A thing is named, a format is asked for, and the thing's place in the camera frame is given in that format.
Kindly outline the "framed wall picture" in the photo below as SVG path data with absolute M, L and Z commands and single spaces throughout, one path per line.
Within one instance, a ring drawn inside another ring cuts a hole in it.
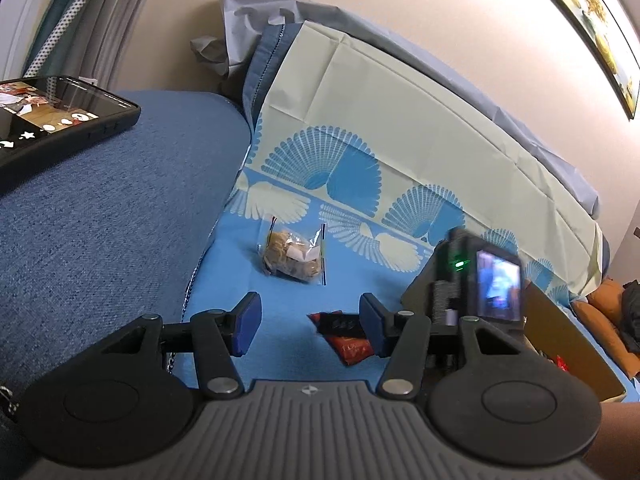
M 610 82 L 628 118 L 639 108 L 639 39 L 620 0 L 551 0 Z

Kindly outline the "cardboard box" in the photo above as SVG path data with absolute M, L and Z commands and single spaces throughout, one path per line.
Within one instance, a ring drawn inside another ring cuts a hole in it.
M 530 345 L 551 361 L 561 359 L 601 402 L 623 402 L 627 388 L 604 354 L 586 337 L 574 318 L 557 306 L 534 283 L 524 288 L 524 335 Z

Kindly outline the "orange cushion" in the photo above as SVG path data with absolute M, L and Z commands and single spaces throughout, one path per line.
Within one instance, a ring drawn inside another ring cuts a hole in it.
M 612 361 L 631 379 L 639 374 L 639 351 L 623 342 L 623 285 L 606 278 L 586 299 L 572 301 L 578 320 Z

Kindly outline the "blue fan-pattern cloth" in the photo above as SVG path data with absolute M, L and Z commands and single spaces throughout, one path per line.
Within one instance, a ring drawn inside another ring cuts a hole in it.
M 246 382 L 375 382 L 383 361 L 370 356 L 345 366 L 308 314 L 354 312 L 364 292 L 398 309 L 436 245 L 461 226 L 517 254 L 525 277 L 571 315 L 599 350 L 570 308 L 602 278 L 605 241 L 597 222 L 589 214 L 561 214 L 524 193 L 509 195 L 496 162 L 473 171 L 454 155 L 451 166 L 470 195 L 444 181 L 413 182 L 390 193 L 383 166 L 362 136 L 336 122 L 297 129 L 265 162 L 246 158 L 184 312 L 227 309 L 247 292 L 258 292 L 262 324 L 238 364 Z M 259 231 L 272 216 L 299 231 L 326 225 L 326 286 L 262 268 Z

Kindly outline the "clear bag brown snacks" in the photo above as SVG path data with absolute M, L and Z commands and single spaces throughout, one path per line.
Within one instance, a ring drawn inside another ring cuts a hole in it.
M 326 225 L 299 231 L 272 216 L 262 222 L 257 252 L 270 275 L 326 286 Z

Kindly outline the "black smartphone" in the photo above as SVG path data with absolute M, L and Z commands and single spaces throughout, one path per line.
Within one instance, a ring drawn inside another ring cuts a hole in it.
M 117 136 L 141 107 L 71 76 L 1 83 L 1 189 Z

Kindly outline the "red square snack packet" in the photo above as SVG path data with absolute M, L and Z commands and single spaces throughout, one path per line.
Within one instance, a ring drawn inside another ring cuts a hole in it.
M 345 366 L 356 365 L 374 355 L 358 314 L 317 312 L 309 313 L 308 318 Z

